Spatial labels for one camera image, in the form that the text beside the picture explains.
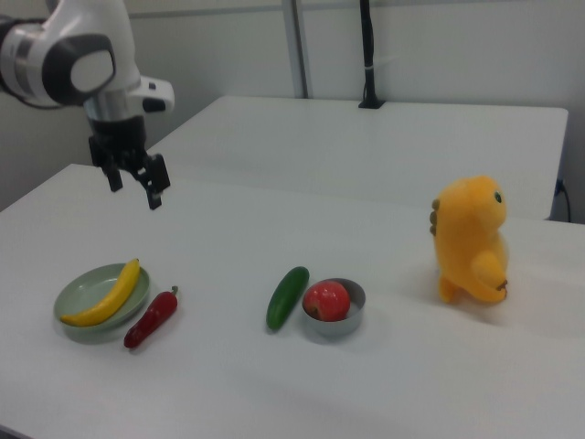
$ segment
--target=yellow banana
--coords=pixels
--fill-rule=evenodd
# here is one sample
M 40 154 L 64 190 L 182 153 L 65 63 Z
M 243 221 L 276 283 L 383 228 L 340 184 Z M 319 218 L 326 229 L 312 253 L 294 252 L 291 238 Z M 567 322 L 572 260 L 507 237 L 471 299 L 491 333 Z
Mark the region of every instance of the yellow banana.
M 92 327 L 105 322 L 128 300 L 140 274 L 140 263 L 132 259 L 118 276 L 118 280 L 109 293 L 96 305 L 74 315 L 61 316 L 61 322 L 73 327 Z

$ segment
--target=cucumber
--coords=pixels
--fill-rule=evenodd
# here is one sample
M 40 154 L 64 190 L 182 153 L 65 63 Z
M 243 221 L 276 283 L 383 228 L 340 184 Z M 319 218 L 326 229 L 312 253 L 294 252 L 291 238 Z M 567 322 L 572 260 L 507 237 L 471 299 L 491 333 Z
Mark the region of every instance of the cucumber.
M 266 312 L 266 325 L 271 330 L 278 331 L 284 325 L 308 282 L 309 271 L 304 267 L 294 267 L 282 278 Z

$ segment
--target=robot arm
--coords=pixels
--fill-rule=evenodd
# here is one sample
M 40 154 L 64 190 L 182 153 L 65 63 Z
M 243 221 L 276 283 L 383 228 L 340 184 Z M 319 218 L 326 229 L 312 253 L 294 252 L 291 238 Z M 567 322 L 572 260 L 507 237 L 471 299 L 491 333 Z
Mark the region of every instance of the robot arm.
M 122 0 L 61 0 L 53 8 L 44 22 L 0 17 L 0 87 L 41 108 L 82 105 L 93 164 L 111 190 L 122 187 L 120 169 L 128 171 L 157 208 L 170 181 L 164 159 L 144 150 L 144 115 L 172 111 L 173 87 L 140 75 Z

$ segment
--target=silver bowl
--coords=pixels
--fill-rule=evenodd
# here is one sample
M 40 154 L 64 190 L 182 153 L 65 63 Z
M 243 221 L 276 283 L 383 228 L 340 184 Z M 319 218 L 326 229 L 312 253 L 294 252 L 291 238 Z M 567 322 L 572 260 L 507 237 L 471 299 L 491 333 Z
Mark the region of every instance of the silver bowl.
M 364 313 L 364 305 L 366 304 L 366 293 L 364 293 L 364 289 L 359 286 L 359 284 L 356 284 L 354 281 L 350 281 L 349 279 L 335 278 L 325 280 L 338 282 L 343 285 L 349 293 L 351 306 L 349 307 L 346 318 L 336 322 L 324 322 L 322 320 L 317 320 L 316 318 L 309 316 L 303 309 L 304 315 L 306 316 L 307 325 L 315 332 L 318 332 L 322 336 L 326 337 L 341 337 L 354 332 L 357 327 L 359 327 L 359 324 L 362 321 L 362 315 Z

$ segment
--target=yellow plush dinosaur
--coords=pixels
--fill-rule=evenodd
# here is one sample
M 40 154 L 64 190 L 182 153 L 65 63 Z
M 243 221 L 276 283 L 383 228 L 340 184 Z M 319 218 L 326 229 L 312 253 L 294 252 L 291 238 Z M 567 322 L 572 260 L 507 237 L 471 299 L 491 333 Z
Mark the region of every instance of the yellow plush dinosaur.
M 484 302 L 504 300 L 508 257 L 498 228 L 505 221 L 505 199 L 497 183 L 487 176 L 461 178 L 441 192 L 432 209 L 441 299 L 451 302 L 463 289 Z

